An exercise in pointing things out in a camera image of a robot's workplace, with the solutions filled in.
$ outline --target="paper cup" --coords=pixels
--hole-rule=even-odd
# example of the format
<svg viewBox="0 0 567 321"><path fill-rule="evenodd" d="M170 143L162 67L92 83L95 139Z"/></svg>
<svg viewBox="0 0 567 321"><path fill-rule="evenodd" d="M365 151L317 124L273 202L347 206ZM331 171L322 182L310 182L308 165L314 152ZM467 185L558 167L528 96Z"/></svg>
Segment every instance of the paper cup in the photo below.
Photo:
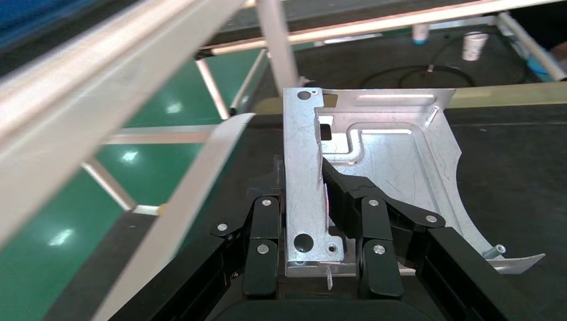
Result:
<svg viewBox="0 0 567 321"><path fill-rule="evenodd" d="M486 33L469 32L463 40L463 59L474 62L480 58L482 48L488 40L488 35Z"/></svg>
<svg viewBox="0 0 567 321"><path fill-rule="evenodd" d="M416 45L423 45L427 43L427 38L429 37L429 25L426 23L413 25L412 37L413 43Z"/></svg>

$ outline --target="black mat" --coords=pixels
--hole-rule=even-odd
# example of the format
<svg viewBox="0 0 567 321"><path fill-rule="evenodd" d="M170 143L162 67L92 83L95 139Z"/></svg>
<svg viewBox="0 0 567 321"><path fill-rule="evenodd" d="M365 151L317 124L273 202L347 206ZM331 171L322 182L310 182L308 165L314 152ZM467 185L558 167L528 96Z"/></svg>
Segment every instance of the black mat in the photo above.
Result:
<svg viewBox="0 0 567 321"><path fill-rule="evenodd" d="M415 45L410 33L402 33L303 49L296 51L295 56L299 74L314 81L309 86L329 89L360 89L363 80L375 73L405 66L427 66L435 53L446 45L446 49L435 60L435 65L458 68L468 74L476 86L537 81L512 44L498 35L490 35L478 61L462 60L463 43L460 37L470 31L499 33L498 28L488 25L440 29L431 32L429 42L425 45ZM400 83L399 80L407 73L405 69L377 76L367 81L365 88L469 86L462 77L437 71L416 73ZM272 97L277 97L277 90L271 69L266 68L246 106L252 108Z"/></svg>
<svg viewBox="0 0 567 321"><path fill-rule="evenodd" d="M506 257L546 254L506 277L541 315L567 319L567 105L445 115L463 152L457 186L469 216Z"/></svg>

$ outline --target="bolt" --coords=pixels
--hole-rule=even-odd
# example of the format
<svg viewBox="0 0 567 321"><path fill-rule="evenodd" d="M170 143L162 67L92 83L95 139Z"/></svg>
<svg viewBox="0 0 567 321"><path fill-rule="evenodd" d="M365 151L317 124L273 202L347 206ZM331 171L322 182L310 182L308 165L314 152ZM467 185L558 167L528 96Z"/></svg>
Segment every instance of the bolt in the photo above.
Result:
<svg viewBox="0 0 567 321"><path fill-rule="evenodd" d="M386 253L386 248L381 246L381 245L374 245L374 247L372 249L374 250L374 253L376 253L376 254Z"/></svg>
<svg viewBox="0 0 567 321"><path fill-rule="evenodd" d="M266 254L269 252L269 247L266 244L260 244L256 250L258 250L260 254Z"/></svg>

